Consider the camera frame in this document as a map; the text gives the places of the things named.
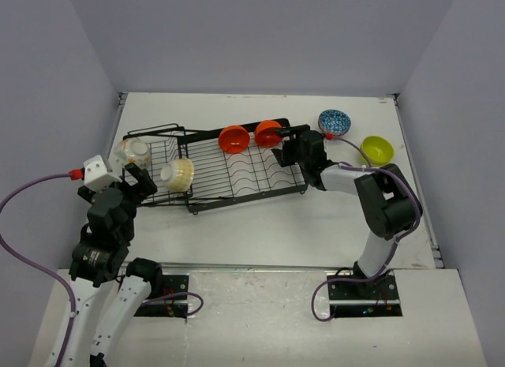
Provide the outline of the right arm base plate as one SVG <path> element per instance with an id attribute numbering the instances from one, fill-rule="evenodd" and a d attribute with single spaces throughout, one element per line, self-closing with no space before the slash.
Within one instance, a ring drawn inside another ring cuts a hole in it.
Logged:
<path id="1" fill-rule="evenodd" d="M 398 287 L 392 271 L 371 283 L 330 283 L 327 292 L 331 318 L 402 316 Z"/>

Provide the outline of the orange bowl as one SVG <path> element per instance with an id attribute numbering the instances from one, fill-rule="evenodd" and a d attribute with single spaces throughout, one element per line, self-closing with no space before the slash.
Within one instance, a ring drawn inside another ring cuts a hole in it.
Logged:
<path id="1" fill-rule="evenodd" d="M 229 154 L 243 152 L 249 146 L 249 142 L 249 132 L 239 125 L 227 126 L 218 137 L 219 147 L 223 152 Z"/>
<path id="2" fill-rule="evenodd" d="M 271 148 L 282 141 L 278 129 L 282 126 L 274 120 L 262 121 L 255 129 L 255 142 L 259 147 Z"/>

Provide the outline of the green bowl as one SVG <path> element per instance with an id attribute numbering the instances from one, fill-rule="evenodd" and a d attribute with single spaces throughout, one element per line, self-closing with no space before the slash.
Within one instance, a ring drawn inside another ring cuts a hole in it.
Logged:
<path id="1" fill-rule="evenodd" d="M 390 142 L 379 136 L 366 137 L 361 142 L 361 150 L 376 167 L 390 163 L 395 157 L 395 150 Z"/>

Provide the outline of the blue patterned bowl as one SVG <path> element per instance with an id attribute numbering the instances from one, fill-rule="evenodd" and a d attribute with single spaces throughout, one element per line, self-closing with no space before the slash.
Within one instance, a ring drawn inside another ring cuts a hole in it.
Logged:
<path id="1" fill-rule="evenodd" d="M 328 109 L 319 114 L 318 126 L 323 134 L 334 138 L 348 133 L 352 122 L 346 113 L 340 110 Z"/>

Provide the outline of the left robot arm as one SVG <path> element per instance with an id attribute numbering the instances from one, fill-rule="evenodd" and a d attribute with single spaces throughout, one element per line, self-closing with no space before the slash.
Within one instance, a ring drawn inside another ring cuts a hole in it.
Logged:
<path id="1" fill-rule="evenodd" d="M 141 304 L 163 292 L 160 264 L 136 258 L 127 264 L 110 307 L 104 306 L 129 253 L 137 208 L 157 191 L 145 169 L 128 163 L 125 170 L 136 184 L 109 174 L 97 162 L 83 169 L 84 185 L 78 194 L 91 206 L 69 270 L 73 298 L 66 314 L 72 323 L 61 325 L 48 366 L 110 365 L 112 352 Z"/>

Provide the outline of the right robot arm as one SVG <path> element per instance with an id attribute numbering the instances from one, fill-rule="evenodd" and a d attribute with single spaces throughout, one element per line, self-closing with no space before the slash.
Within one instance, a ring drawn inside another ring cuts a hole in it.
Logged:
<path id="1" fill-rule="evenodd" d="M 324 136 L 308 125 L 275 128 L 282 147 L 273 150 L 282 167 L 297 164 L 304 180 L 320 191 L 340 192 L 358 198 L 369 228 L 363 253 L 354 263 L 352 275 L 329 280 L 351 284 L 360 298 L 370 298 L 380 289 L 399 242 L 420 225 L 423 209 L 399 167 L 353 167 L 329 160 Z"/>

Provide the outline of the white bowl yellow dots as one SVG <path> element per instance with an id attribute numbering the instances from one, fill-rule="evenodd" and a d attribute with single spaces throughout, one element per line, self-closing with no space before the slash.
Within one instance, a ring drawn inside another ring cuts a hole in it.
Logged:
<path id="1" fill-rule="evenodd" d="M 160 171 L 163 187 L 171 193 L 186 192 L 193 183 L 195 168 L 190 159 L 173 159 Z"/>

